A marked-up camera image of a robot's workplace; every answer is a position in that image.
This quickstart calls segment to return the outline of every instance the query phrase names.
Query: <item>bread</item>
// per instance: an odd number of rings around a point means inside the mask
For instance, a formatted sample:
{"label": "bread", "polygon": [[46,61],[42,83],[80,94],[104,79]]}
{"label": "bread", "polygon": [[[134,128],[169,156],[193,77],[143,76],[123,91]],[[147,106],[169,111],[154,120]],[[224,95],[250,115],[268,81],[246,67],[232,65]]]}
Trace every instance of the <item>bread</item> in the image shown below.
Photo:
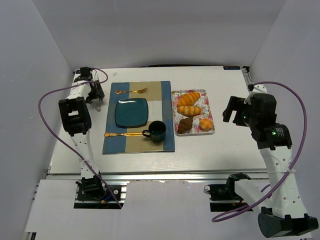
{"label": "bread", "polygon": [[200,93],[199,92],[189,92],[186,94],[183,94],[180,100],[177,103],[177,107],[180,106],[193,106],[196,101],[200,98]]}
{"label": "bread", "polygon": [[209,118],[203,118],[200,120],[199,126],[203,131],[209,131],[213,126],[213,122]]}
{"label": "bread", "polygon": [[194,121],[194,118],[192,116],[188,118],[184,118],[180,120],[178,130],[176,131],[178,134],[183,134],[185,132],[190,131],[192,129],[192,123]]}
{"label": "bread", "polygon": [[185,116],[194,116],[200,114],[202,109],[197,106],[179,106],[177,111]]}

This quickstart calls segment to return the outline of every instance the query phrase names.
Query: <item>white wall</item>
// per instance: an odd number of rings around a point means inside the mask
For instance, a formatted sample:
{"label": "white wall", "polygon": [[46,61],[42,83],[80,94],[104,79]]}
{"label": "white wall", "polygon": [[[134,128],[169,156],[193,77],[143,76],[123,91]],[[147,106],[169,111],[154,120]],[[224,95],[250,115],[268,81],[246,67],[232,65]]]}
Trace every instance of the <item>white wall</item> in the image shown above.
{"label": "white wall", "polygon": [[[0,233],[1,239],[18,240],[54,146],[38,99],[66,86],[72,72],[31,0],[0,1],[0,33]],[[43,104],[55,129],[61,97]]]}
{"label": "white wall", "polygon": [[[276,81],[302,97],[308,116],[307,137],[295,169],[302,200],[320,221],[320,1],[287,0],[251,66],[255,82]],[[284,88],[267,86],[277,99],[278,122],[289,127],[295,155],[303,131],[299,102]],[[320,239],[320,230],[312,233]]]}
{"label": "white wall", "polygon": [[249,66],[284,0],[33,0],[73,70]]}

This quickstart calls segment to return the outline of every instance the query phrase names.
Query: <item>floral tray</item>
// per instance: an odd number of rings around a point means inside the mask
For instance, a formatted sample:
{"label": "floral tray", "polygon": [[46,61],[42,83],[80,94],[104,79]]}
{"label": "floral tray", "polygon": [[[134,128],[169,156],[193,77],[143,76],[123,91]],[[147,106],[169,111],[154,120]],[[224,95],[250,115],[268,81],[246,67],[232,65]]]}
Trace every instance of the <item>floral tray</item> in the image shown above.
{"label": "floral tray", "polygon": [[[202,112],[198,115],[193,116],[192,128],[189,132],[179,134],[179,133],[177,133],[179,122],[181,119],[187,118],[187,116],[184,116],[184,115],[177,112],[177,104],[183,94],[192,93],[192,92],[200,93],[200,98],[195,102],[194,106],[202,108]],[[177,135],[185,136],[185,135],[202,135],[202,134],[214,133],[214,131],[215,131],[215,124],[214,123],[213,123],[212,128],[208,131],[203,131],[201,129],[201,127],[199,126],[199,122],[201,119],[208,118],[208,119],[211,119],[213,122],[213,117],[211,114],[209,99],[208,99],[206,90],[192,89],[192,90],[172,91],[171,92],[171,99],[172,99],[174,131]]]}

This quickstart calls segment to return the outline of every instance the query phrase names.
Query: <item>mug handle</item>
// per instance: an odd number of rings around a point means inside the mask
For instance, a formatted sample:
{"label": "mug handle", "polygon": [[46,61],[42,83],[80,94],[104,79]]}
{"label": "mug handle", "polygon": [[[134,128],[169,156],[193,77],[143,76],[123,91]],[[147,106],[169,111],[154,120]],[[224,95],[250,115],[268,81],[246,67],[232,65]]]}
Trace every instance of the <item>mug handle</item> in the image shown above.
{"label": "mug handle", "polygon": [[150,131],[149,130],[143,130],[142,131],[142,135],[147,137],[147,138],[150,138]]}

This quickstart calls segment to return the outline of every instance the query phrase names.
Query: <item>dark green mug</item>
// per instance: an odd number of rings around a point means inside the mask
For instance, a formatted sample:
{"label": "dark green mug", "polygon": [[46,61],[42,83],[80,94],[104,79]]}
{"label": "dark green mug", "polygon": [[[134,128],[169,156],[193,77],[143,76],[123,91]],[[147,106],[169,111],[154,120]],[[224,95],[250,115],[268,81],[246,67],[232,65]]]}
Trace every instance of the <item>dark green mug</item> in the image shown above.
{"label": "dark green mug", "polygon": [[142,135],[150,138],[152,141],[159,143],[166,138],[167,127],[163,121],[153,121],[150,123],[148,130],[143,130]]}

